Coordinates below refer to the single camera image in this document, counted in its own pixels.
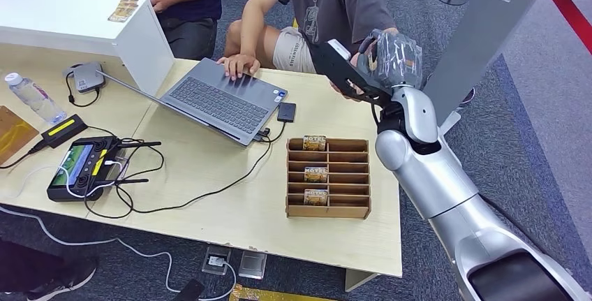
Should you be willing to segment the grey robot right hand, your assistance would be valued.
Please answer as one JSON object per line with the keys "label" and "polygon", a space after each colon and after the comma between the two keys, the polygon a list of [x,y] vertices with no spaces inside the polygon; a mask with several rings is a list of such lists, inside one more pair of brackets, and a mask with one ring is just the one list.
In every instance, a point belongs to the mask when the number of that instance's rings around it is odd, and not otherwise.
{"label": "grey robot right hand", "polygon": [[374,29],[358,49],[356,67],[370,81],[389,90],[398,85],[422,89],[422,48],[415,40],[393,31]]}

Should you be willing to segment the person's right hand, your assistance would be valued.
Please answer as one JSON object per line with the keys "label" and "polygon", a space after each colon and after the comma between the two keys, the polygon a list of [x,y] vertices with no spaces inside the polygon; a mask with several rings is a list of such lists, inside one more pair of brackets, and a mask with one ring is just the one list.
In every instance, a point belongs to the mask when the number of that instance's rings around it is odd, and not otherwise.
{"label": "person's right hand", "polygon": [[261,67],[260,62],[250,54],[234,54],[230,57],[222,57],[217,61],[223,66],[224,74],[232,81],[240,79],[243,75],[253,75]]}

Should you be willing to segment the person's left hand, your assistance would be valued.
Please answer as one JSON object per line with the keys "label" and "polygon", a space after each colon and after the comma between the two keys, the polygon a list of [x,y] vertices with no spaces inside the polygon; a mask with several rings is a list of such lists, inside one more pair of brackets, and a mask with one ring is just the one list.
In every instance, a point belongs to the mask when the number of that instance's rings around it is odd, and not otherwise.
{"label": "person's left hand", "polygon": [[345,97],[375,105],[380,98],[373,85],[366,56],[367,44],[362,44],[355,54],[337,40],[332,39],[325,46],[326,76]]}

